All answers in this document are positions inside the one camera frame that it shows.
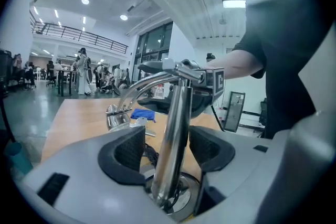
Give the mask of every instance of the large window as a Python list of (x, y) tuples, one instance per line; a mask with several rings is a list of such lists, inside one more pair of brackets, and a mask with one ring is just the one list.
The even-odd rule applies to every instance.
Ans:
[(168, 58), (172, 29), (173, 23), (169, 23), (140, 36), (135, 55), (132, 82), (136, 82), (146, 76), (144, 72), (139, 72), (138, 70), (140, 63), (162, 61)]

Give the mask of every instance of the man in black shirt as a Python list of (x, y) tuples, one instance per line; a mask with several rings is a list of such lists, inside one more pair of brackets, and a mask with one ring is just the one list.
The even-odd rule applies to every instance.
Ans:
[(225, 78), (266, 72), (265, 138), (315, 112), (298, 73), (316, 52), (334, 19), (331, 0), (247, 0), (246, 32), (234, 50), (209, 63)]

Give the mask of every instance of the desk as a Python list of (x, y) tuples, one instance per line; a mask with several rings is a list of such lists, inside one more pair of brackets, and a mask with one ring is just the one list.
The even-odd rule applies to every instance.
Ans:
[(64, 96), (64, 85), (63, 85), (63, 77), (64, 72), (70, 73), (70, 81), (69, 81), (69, 95), (71, 95), (71, 84), (72, 84), (72, 73), (76, 73), (76, 71), (73, 70), (55, 70), (51, 68), (50, 70), (58, 71), (58, 94), (60, 94), (62, 97)]
[[(59, 108), (48, 132), (46, 143), (42, 151), (43, 162), (61, 148), (88, 138), (96, 137), (108, 132), (106, 125), (106, 108), (111, 104), (118, 104), (119, 98), (114, 99), (65, 99)], [(137, 103), (133, 108), (143, 108)], [(156, 137), (146, 136), (146, 143), (160, 152), (167, 116), (155, 113), (156, 123), (148, 121), (149, 130), (156, 133)], [(198, 125), (220, 130), (213, 115), (202, 113), (191, 120), (191, 125)], [(141, 159), (141, 166), (148, 164), (147, 158)], [(201, 169), (191, 150), (189, 141), (184, 156), (183, 169), (200, 179)]]

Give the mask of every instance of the floor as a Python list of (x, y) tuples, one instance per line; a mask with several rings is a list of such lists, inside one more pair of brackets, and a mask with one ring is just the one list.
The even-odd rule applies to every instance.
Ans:
[[(118, 98), (117, 95), (100, 92), (86, 96), (72, 91), (72, 96), (69, 97), (59, 97), (57, 93), (56, 87), (47, 87), (46, 81), (40, 80), (36, 81), (36, 89), (18, 89), (16, 92), (10, 92), (4, 100), (12, 133), (15, 139), (23, 144), (33, 165), (40, 163), (48, 130), (64, 99)], [(2, 120), (0, 128), (5, 128)]]

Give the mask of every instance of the blue cloth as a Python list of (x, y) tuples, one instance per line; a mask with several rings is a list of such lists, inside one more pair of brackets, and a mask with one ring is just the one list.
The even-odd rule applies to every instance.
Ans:
[(149, 121), (155, 121), (155, 112), (147, 109), (134, 109), (131, 119), (147, 118)]

